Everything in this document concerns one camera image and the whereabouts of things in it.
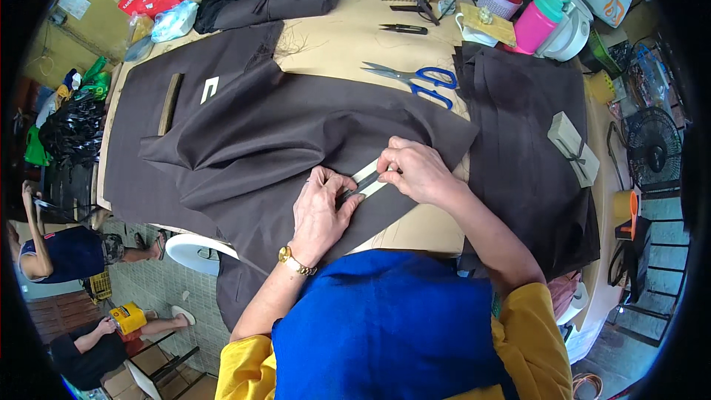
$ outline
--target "gold wristwatch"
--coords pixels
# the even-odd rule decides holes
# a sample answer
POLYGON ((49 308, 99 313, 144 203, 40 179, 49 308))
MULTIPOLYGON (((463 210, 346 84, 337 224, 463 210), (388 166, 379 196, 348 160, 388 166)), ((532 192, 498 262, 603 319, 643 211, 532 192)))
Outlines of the gold wristwatch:
POLYGON ((279 249, 279 261, 294 272, 302 275, 312 276, 318 271, 317 267, 306 267, 291 256, 291 247, 284 246, 279 249))

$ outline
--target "white rice cooker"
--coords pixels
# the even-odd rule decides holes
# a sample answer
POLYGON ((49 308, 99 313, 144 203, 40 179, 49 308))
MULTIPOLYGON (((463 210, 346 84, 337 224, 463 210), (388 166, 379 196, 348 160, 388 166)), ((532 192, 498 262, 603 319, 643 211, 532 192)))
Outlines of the white rice cooker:
POLYGON ((535 51, 536 57, 549 57, 565 62, 572 59, 587 43, 592 13, 582 0, 563 5, 563 20, 535 51))

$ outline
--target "blue tank top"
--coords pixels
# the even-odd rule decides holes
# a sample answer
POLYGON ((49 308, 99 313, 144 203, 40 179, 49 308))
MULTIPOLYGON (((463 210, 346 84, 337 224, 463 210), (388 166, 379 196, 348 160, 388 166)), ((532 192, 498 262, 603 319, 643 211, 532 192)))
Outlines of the blue tank top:
MULTIPOLYGON (((77 226, 47 234, 44 239, 54 271, 52 275, 40 279, 32 280, 28 277, 33 283, 64 283, 89 278, 104 271, 102 240, 96 232, 77 226)), ((36 254, 34 240, 22 245, 20 256, 25 254, 36 254)))

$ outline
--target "fan grille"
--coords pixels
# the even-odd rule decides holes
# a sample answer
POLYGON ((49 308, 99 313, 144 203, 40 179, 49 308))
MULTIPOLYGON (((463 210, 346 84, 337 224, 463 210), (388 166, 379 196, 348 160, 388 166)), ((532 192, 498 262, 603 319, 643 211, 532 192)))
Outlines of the fan grille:
POLYGON ((649 107, 630 116, 627 123, 627 159, 634 182, 642 191, 681 175, 681 138, 674 121, 662 109, 649 107))

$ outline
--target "yellow sleeve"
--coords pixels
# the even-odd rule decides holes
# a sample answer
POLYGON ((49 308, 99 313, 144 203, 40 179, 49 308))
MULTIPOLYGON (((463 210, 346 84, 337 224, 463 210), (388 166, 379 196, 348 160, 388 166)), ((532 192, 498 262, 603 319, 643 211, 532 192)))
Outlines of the yellow sleeve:
POLYGON ((268 337, 254 335, 225 346, 215 400, 272 400, 276 386, 277 359, 268 337))
POLYGON ((499 321, 491 318, 491 332, 521 400, 573 397, 568 353, 545 285, 531 283, 511 292, 499 321))

